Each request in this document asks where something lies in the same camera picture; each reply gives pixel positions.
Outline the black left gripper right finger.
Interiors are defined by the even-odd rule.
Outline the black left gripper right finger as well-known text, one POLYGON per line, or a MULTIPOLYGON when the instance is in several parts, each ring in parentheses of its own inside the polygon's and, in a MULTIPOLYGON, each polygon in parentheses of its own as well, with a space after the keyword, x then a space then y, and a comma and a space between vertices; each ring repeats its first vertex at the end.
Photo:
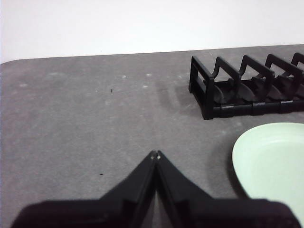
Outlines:
POLYGON ((185 177, 161 152, 156 155, 158 194, 178 228, 299 228, 283 203, 266 199, 216 199, 185 177))

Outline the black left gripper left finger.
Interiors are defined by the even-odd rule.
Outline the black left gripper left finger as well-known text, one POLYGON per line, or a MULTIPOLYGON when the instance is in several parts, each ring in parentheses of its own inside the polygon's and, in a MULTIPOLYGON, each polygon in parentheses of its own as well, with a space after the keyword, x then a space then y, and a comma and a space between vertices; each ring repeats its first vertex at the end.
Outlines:
POLYGON ((140 227, 155 194, 157 152, 151 151, 120 183, 99 199, 43 201, 26 206, 14 228, 140 227))

